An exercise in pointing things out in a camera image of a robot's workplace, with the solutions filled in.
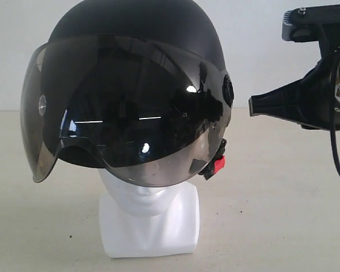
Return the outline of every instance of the screw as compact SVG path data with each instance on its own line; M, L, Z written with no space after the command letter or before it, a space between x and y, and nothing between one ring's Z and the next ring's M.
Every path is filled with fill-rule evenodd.
M306 13L306 8L305 7L299 8L299 11L298 11L299 15L305 15L305 13Z

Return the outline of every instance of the chin strap buckle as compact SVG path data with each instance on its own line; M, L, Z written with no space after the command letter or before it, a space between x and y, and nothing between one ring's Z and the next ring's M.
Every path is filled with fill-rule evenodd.
M226 157L224 156L226 145L227 140L223 139L214 158L200 171L199 175L204 176L208 180L226 166Z

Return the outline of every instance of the visor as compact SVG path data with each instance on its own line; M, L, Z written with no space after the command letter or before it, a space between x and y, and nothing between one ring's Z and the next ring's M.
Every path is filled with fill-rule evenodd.
M139 186L188 180L213 158L230 121L227 77L193 53L135 38L41 46L25 76L20 115L34 181L46 179L58 158ZM70 147L93 161L62 156Z

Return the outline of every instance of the table surface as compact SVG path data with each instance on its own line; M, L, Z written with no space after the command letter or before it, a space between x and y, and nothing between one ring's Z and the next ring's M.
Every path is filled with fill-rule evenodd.
M226 138L226 168L190 181L201 205L196 251L112 260L101 244L97 171L59 161L34 184L19 113L0 112L0 271L340 271L329 133L234 109Z

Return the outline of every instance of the tinted visor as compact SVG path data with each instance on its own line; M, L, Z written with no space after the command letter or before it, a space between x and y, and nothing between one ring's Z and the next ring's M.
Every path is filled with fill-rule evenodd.
M229 122L225 76L187 51L134 38L42 46L29 64L21 109L34 180L45 179L69 146L132 184L188 180L213 158Z

